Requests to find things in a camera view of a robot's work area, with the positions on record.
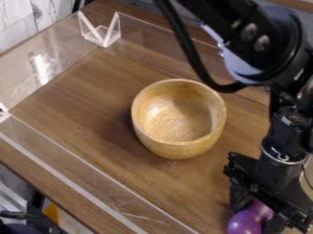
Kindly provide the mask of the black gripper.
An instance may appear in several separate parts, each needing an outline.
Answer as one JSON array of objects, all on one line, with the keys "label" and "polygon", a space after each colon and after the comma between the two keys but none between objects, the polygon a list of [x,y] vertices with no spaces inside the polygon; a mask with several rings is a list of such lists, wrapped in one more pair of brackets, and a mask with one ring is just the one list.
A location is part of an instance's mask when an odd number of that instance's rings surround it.
[{"label": "black gripper", "polygon": [[230,209],[234,213],[258,199],[275,211],[264,234],[285,228],[308,233],[313,225],[313,198],[303,189],[308,153],[262,151],[260,159],[230,152],[224,173],[230,177]]}]

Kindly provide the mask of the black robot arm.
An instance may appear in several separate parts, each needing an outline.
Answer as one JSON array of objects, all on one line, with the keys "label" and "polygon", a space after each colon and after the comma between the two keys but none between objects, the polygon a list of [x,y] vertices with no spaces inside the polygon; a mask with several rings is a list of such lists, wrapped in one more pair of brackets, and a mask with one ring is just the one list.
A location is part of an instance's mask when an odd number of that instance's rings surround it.
[{"label": "black robot arm", "polygon": [[224,168],[230,178],[234,215],[228,234],[308,233],[313,227],[313,197],[303,189],[313,155],[313,47],[295,12],[261,6],[254,0],[177,0],[200,19],[218,42],[230,84],[212,78],[180,19],[174,4],[158,4],[174,29],[186,59],[202,82],[233,93],[248,86],[271,92],[271,127],[261,156],[229,154]]}]

